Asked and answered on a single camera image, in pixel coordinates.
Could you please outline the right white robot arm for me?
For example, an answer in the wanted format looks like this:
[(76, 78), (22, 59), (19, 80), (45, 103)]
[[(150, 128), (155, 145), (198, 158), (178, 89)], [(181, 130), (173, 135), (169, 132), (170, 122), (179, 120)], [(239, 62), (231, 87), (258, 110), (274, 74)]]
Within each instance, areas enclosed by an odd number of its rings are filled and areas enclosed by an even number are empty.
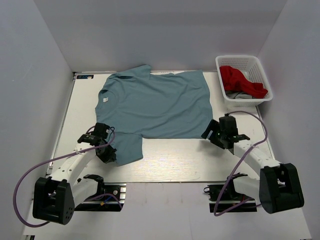
[(274, 214), (301, 208), (305, 204), (297, 168), (269, 157), (245, 134), (239, 134), (236, 119), (226, 114), (211, 120), (201, 135), (215, 146), (230, 151), (258, 175), (251, 178), (238, 173), (236, 165), (224, 184), (204, 188), (213, 203), (216, 216), (229, 211), (243, 211), (257, 202), (267, 213)]

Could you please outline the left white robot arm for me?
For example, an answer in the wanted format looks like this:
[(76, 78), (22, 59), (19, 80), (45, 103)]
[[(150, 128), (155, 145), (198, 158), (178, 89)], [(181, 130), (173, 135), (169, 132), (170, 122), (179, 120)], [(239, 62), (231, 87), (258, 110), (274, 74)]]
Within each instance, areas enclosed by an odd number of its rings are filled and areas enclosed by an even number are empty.
[(96, 123), (93, 131), (83, 134), (70, 156), (49, 177), (40, 177), (34, 186), (32, 216), (39, 220), (66, 225), (76, 207), (89, 199), (105, 196), (104, 178), (82, 175), (88, 163), (98, 158), (104, 164), (116, 160), (116, 149), (107, 141), (114, 128)]

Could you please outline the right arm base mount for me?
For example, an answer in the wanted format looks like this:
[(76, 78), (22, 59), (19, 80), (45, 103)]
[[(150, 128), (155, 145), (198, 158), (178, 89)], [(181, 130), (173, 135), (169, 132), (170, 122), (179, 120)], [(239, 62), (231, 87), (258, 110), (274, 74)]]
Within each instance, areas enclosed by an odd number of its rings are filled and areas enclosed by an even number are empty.
[[(203, 192), (208, 195), (210, 213), (214, 213), (215, 205), (222, 187), (223, 184), (209, 184), (203, 189)], [(249, 199), (248, 196), (241, 193), (232, 192), (227, 188), (222, 194), (216, 213), (219, 214), (227, 210), (228, 208), (231, 208), (243, 201), (246, 201), (247, 199)], [(228, 213), (257, 212), (257, 208), (260, 206), (261, 205), (257, 204), (254, 199), (251, 199), (246, 201), (241, 206), (238, 206), (237, 208), (233, 208), (232, 210), (228, 211)]]

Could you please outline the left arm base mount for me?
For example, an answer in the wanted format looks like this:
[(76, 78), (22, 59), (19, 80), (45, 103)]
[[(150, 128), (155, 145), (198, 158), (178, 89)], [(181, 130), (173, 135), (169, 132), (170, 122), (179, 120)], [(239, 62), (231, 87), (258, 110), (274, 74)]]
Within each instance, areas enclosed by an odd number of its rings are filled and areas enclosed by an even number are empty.
[(76, 212), (120, 212), (125, 203), (126, 183), (105, 183), (102, 193), (91, 196), (75, 208)]

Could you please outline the blue-grey t-shirt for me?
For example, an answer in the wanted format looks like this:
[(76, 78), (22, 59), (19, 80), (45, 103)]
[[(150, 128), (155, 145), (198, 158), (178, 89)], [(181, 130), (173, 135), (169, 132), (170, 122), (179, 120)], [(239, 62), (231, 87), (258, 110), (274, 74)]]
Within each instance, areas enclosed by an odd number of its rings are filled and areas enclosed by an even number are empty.
[(149, 65), (110, 75), (95, 114), (115, 129), (111, 146), (120, 166), (143, 158), (143, 139), (199, 139), (213, 119), (201, 70), (157, 75)]

